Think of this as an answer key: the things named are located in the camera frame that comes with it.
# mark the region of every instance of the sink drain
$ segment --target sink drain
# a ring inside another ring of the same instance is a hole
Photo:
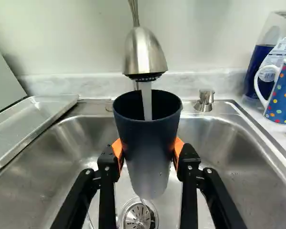
[[[120,229],[158,229],[158,213],[154,205],[140,198],[128,201],[119,217]]]

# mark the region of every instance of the stainless steel sink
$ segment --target stainless steel sink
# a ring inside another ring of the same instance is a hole
[[[50,228],[79,172],[97,169],[102,150],[118,138],[111,105],[79,102],[0,171],[0,229]],[[215,101],[208,113],[184,102],[178,135],[197,150],[201,167],[218,171],[249,229],[286,229],[286,168],[276,156],[284,150],[235,102]],[[115,188],[119,215],[136,197],[126,164]],[[167,190],[151,201],[160,229],[178,228],[181,188],[172,167]],[[89,208],[94,228],[98,203],[97,194]],[[199,228],[214,228],[200,193],[198,211]]]

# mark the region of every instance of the faucet head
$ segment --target faucet head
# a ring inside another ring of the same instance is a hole
[[[123,74],[136,81],[153,81],[166,72],[167,63],[155,35],[133,27],[126,38]]]

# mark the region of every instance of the white countertop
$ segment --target white countertop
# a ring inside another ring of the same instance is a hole
[[[269,121],[263,116],[263,107],[252,106],[242,98],[235,101],[241,105],[285,150],[286,150],[286,125],[279,125]]]

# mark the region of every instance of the blue mug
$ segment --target blue mug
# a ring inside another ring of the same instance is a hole
[[[273,69],[276,73],[275,84],[268,100],[262,96],[257,84],[259,73],[265,69]],[[254,77],[254,88],[265,108],[264,117],[272,122],[286,125],[286,59],[284,59],[282,69],[275,65],[260,68]]]

